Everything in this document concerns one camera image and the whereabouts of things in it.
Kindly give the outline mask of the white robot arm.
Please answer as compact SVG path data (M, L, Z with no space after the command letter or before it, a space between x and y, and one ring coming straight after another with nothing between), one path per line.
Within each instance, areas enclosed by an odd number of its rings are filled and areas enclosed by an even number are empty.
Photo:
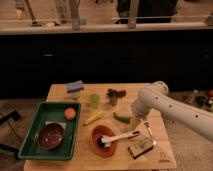
M131 104L132 113L145 119L151 109L179 121L199 135L213 142L213 114L168 97L166 83L156 81L142 87Z

